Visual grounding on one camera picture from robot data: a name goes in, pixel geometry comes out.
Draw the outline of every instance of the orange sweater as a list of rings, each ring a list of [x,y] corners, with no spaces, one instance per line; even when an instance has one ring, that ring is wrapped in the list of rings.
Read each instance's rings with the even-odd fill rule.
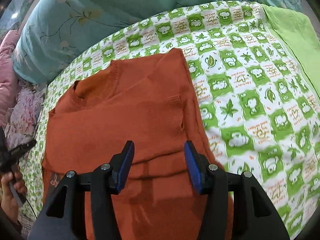
[[[185,141],[215,162],[180,49],[112,61],[106,70],[76,81],[49,113],[42,166],[60,174],[91,172],[121,152],[127,140],[135,143],[133,165],[124,190],[112,196],[122,238],[195,240],[206,197],[189,181]],[[85,204],[92,240],[89,194]],[[231,202],[229,207],[231,229]]]

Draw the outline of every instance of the blue gripper pad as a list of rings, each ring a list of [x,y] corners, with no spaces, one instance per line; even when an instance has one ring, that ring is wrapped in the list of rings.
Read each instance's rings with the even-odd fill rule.
[[[203,194],[206,178],[206,167],[209,165],[209,162],[204,155],[197,153],[191,141],[186,141],[184,144],[184,156],[192,185],[199,194]]]
[[[121,153],[113,155],[110,161],[112,180],[116,193],[124,189],[134,157],[134,143],[127,141]]]

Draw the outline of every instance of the metal screw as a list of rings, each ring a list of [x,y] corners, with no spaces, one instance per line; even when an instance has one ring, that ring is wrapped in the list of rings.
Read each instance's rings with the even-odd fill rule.
[[[109,163],[105,163],[105,164],[102,164],[102,165],[101,165],[101,169],[104,170],[104,171],[110,169],[110,167],[111,167],[111,166],[110,166]]]
[[[246,178],[251,178],[252,177],[252,173],[250,171],[245,171],[243,173],[243,175],[246,177]]]
[[[216,171],[218,169],[218,166],[217,165],[215,165],[215,164],[210,164],[209,165],[209,170],[210,171]]]
[[[72,178],[76,173],[74,171],[68,171],[67,172],[67,177]]]

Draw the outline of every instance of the ribbed neckline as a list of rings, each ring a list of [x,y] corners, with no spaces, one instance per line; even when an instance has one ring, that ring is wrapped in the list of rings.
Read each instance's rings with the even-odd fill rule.
[[[84,100],[82,98],[79,98],[75,95],[75,87],[76,85],[81,81],[76,81],[72,87],[68,90],[70,94],[71,101],[81,107],[91,108],[94,107],[100,103],[102,103],[104,100],[107,100],[112,97],[114,94],[114,91],[116,89],[117,83],[118,83],[118,65],[117,61],[112,60],[110,63],[110,66],[108,69],[110,70],[108,79],[106,80],[106,86],[100,96],[96,98],[92,98],[90,100]]]

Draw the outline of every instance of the wrinkled fabric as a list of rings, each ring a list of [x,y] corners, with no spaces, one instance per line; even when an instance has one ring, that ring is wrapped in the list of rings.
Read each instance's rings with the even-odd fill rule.
[[[10,120],[5,127],[8,149],[26,143],[34,137],[37,120],[42,109],[47,85],[31,85],[20,81],[21,91],[17,95],[17,104],[9,109]]]

